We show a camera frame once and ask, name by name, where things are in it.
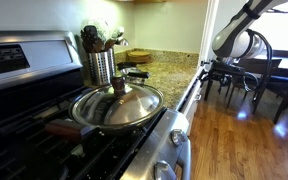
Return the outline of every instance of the stove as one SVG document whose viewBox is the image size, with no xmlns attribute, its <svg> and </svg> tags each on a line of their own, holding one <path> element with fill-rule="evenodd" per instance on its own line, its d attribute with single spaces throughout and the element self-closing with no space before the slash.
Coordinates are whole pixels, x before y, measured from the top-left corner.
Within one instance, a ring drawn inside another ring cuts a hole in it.
<svg viewBox="0 0 288 180">
<path fill-rule="evenodd" d="M 0 179 L 190 179 L 188 122 L 163 108 L 121 136 L 81 141 L 45 130 L 70 119 L 84 86 L 78 45 L 66 31 L 0 32 Z"/>
</svg>

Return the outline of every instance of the pan handle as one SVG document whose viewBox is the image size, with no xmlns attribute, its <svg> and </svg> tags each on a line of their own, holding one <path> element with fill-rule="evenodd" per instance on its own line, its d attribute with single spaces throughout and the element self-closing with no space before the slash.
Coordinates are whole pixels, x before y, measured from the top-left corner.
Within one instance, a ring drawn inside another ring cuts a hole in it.
<svg viewBox="0 0 288 180">
<path fill-rule="evenodd" d="M 75 142 L 81 142 L 96 128 L 74 123 L 72 120 L 55 119 L 45 124 L 44 129 L 53 135 L 61 136 Z"/>
<path fill-rule="evenodd" d="M 148 79 L 150 77 L 150 73 L 149 72 L 129 72 L 127 74 L 130 77 L 136 77 L 136 78 L 143 78 L 143 79 Z"/>
</svg>

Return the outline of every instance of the stove knob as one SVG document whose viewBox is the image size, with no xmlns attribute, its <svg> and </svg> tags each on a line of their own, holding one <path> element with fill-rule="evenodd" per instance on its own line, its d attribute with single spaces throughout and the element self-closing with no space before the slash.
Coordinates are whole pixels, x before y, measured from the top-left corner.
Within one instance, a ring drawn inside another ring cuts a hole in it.
<svg viewBox="0 0 288 180">
<path fill-rule="evenodd" d="M 175 146 L 181 146 L 183 142 L 187 141 L 187 136 L 182 129 L 174 129 L 171 132 L 172 141 Z"/>
<path fill-rule="evenodd" d="M 176 174 L 165 161 L 158 161 L 154 166 L 155 180 L 176 180 Z"/>
</svg>

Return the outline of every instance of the white wall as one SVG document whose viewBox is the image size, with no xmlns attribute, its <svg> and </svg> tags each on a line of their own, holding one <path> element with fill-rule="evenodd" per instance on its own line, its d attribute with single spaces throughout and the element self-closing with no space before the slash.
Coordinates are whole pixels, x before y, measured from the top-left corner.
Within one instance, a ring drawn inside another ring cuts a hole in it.
<svg viewBox="0 0 288 180">
<path fill-rule="evenodd" d="M 114 29 L 125 27 L 124 37 L 135 45 L 134 5 L 104 0 L 0 0 L 0 30 L 68 30 L 79 34 L 88 18 L 105 19 Z"/>
<path fill-rule="evenodd" d="M 215 16 L 214 30 L 211 39 L 213 40 L 217 33 L 219 33 L 236 15 L 246 3 L 246 0 L 219 0 L 218 9 Z M 206 60 L 214 59 L 215 54 L 210 46 Z"/>
<path fill-rule="evenodd" d="M 136 47 L 198 53 L 206 10 L 207 0 L 136 4 Z"/>
</svg>

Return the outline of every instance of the wooden floor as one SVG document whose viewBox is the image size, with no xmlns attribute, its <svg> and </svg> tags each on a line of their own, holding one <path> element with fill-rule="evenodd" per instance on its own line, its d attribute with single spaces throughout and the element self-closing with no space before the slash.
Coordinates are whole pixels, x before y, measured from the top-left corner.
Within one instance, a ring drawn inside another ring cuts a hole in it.
<svg viewBox="0 0 288 180">
<path fill-rule="evenodd" d="M 288 109 L 272 123 L 280 98 L 266 91 L 252 115 L 252 93 L 243 101 L 243 90 L 236 90 L 226 108 L 226 88 L 218 94 L 216 84 L 195 113 L 191 179 L 288 179 Z"/>
</svg>

